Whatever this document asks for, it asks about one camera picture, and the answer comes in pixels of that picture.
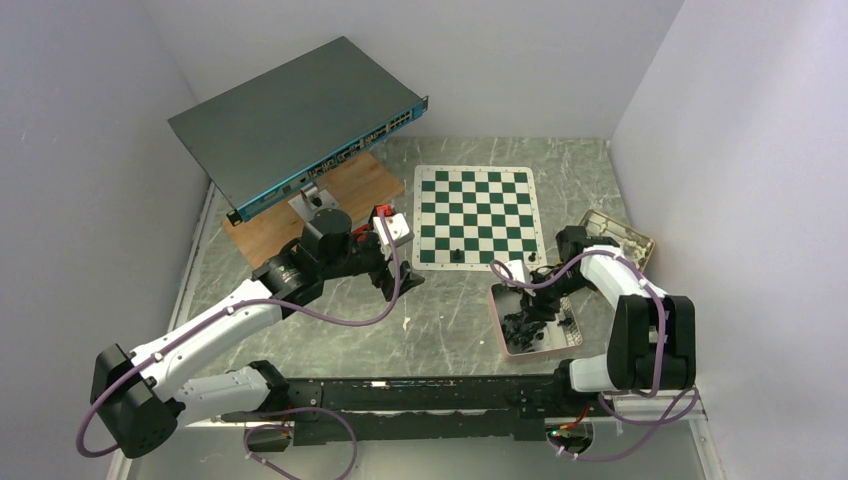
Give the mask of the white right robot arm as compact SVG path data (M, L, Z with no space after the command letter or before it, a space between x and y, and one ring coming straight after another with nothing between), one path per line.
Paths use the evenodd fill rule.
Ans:
M536 313L585 288L599 292L614 311L607 350L570 360L565 379L551 388L557 411L574 415L590 393L686 390L696 377L695 307L686 296L667 293L649 281L619 243L567 226L556 236L559 264L515 276L529 311Z

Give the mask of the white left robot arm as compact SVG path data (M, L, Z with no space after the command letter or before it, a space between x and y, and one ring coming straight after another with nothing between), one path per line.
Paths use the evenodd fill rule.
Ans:
M219 415L254 412L264 420L290 406L290 384L267 360L224 374L197 372L247 337L292 314L355 327L382 321L408 290L423 283L398 249L413 233L403 214L376 206L366 224L352 226L342 210L327 209L308 221L299 237L256 268L250 278L204 313L170 333L130 350L117 344L97 355L90 409L76 435L88 458L110 453L85 445L94 418L100 419L128 458L139 458L180 427ZM366 274L387 302L367 321L344 320L308 309L328 280Z

